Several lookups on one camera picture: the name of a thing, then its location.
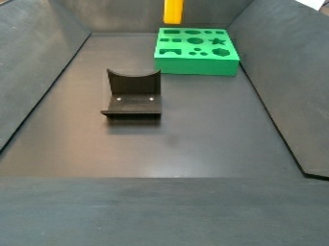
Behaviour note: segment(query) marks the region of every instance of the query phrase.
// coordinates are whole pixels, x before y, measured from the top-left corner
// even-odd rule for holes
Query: shape sorter
[[[240,56],[222,29],[161,28],[154,53],[162,73],[235,76]]]

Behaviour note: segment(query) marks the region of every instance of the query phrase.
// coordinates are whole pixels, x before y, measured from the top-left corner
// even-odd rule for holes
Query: yellow block
[[[163,21],[166,24],[181,24],[183,0],[165,0]]]

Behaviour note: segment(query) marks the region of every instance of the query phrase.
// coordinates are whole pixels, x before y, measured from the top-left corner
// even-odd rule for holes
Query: circular cutout
[[[202,44],[203,43],[203,40],[198,37],[191,37],[189,40],[187,40],[189,43],[193,43],[193,44]]]
[[[187,30],[187,31],[185,31],[185,33],[189,34],[189,35],[199,35],[201,31]]]

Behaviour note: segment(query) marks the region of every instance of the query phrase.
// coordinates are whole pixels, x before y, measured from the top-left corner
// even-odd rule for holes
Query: gray surface
[[[155,33],[165,0],[59,0],[96,33]],[[226,28],[253,0],[186,0],[182,26]]]
[[[0,149],[88,36],[55,1],[0,8]]]
[[[328,244],[329,184],[0,179],[4,246]]]
[[[155,35],[88,39],[1,155],[0,175],[301,177],[242,69],[162,75],[161,124],[110,125],[107,68],[150,73],[154,45]]]
[[[229,31],[265,106],[309,174],[329,177],[329,18],[290,0],[252,3]]]

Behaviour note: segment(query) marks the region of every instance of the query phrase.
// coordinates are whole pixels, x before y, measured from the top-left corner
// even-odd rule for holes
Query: black bracket
[[[162,113],[161,71],[145,76],[126,76],[110,69],[112,97],[106,111],[108,117],[137,115],[159,116]]]

